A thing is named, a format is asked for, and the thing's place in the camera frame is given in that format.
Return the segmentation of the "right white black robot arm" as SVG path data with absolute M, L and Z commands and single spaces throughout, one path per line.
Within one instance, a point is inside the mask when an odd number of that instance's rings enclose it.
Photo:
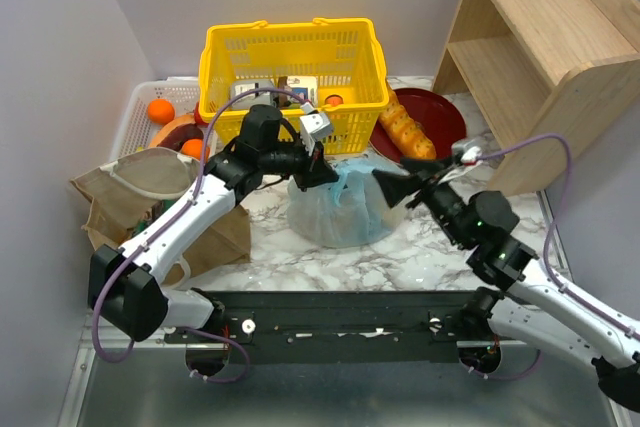
M 478 150 L 442 161 L 407 159 L 407 173 L 372 172 L 391 207 L 425 205 L 467 264 L 492 286 L 480 321 L 504 336 L 563 351 L 595 369 L 599 389 L 639 409 L 639 322 L 598 300 L 549 267 L 512 232 L 519 222 L 499 191 L 463 200 L 450 181 L 481 164 Z

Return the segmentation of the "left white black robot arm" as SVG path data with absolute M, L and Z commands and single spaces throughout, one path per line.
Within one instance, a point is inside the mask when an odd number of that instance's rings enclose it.
M 88 304 L 93 319 L 107 320 L 136 342 L 161 327 L 197 329 L 210 323 L 211 297 L 162 285 L 184 252 L 266 175 L 291 178 L 301 190 L 338 179 L 324 158 L 322 142 L 333 132 L 328 115 L 306 110 L 293 141 L 280 140 L 280 130 L 291 127 L 279 109 L 253 106 L 239 134 L 204 164 L 166 212 L 120 247 L 98 248 L 90 260 Z

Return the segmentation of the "blue cartoon plastic bag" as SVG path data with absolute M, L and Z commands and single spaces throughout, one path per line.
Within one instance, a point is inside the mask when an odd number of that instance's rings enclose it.
M 305 191 L 290 182 L 287 188 L 289 227 L 323 247 L 368 245 L 393 233 L 406 209 L 389 207 L 372 171 L 400 174 L 402 169 L 380 157 L 341 160 L 334 165 L 338 180 Z

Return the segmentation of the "brown jute tote bag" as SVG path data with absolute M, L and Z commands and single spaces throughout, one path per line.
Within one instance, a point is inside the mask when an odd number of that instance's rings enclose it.
M 82 229 L 94 249 L 112 248 L 141 231 L 143 214 L 157 201 L 175 202 L 197 177 L 199 162 L 166 148 L 139 151 L 70 180 L 90 203 Z M 224 265 L 250 260 L 249 215 L 236 207 L 210 226 L 179 258 L 163 284 L 187 280 Z

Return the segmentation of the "green snack bag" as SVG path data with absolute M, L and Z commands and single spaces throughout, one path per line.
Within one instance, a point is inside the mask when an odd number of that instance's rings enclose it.
M 171 206 L 171 201 L 159 200 L 154 203 L 142 216 L 140 224 L 142 229 L 154 223 Z

